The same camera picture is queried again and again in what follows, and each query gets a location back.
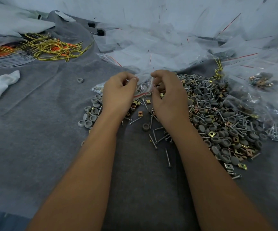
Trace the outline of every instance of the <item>person's right hand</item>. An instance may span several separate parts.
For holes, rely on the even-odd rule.
[[[174,72],[160,69],[151,73],[151,76],[155,77],[154,85],[163,82],[165,86],[164,98],[160,98],[159,90],[154,87],[152,100],[157,118],[172,135],[179,127],[190,123],[186,90]]]

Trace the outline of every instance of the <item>gray cloth surface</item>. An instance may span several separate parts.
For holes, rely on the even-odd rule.
[[[51,13],[53,18],[50,32],[61,40],[91,42],[79,22]],[[95,94],[90,89],[124,70],[101,62],[94,50],[67,63],[34,61],[16,68],[21,79],[0,98],[1,211],[32,217],[79,151],[88,131],[77,122]],[[1,69],[0,75],[14,70]],[[79,77],[85,82],[77,83]],[[131,126],[125,122],[117,134],[103,230],[199,230],[177,149],[165,141],[153,148],[141,129],[150,116],[144,107],[139,110],[144,118]],[[160,124],[154,120],[153,127]],[[160,138],[163,131],[156,134]],[[164,147],[172,169],[166,167]],[[267,143],[262,152],[237,183],[278,228],[278,144]]]

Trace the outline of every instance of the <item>white wall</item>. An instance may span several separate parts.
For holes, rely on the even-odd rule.
[[[214,37],[242,13],[249,39],[278,34],[278,0],[1,0],[24,9],[60,10],[84,19],[149,27],[172,23],[176,30]]]

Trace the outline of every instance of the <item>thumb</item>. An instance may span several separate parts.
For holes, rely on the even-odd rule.
[[[152,100],[153,100],[153,106],[159,106],[161,102],[161,98],[160,98],[159,90],[156,87],[153,87],[152,90]]]
[[[128,84],[124,86],[128,91],[133,92],[133,94],[136,91],[137,88],[137,79],[132,78],[131,80],[128,81]]]

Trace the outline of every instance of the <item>person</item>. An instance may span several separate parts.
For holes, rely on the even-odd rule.
[[[155,78],[154,85],[165,88],[163,99],[153,88],[153,107],[178,148],[201,229],[274,230],[190,123],[187,93],[176,74],[157,70],[151,76]],[[101,230],[116,134],[133,101],[137,80],[133,74],[122,72],[106,82],[102,113],[74,162],[28,225],[28,231]],[[189,142],[193,143],[191,151]]]

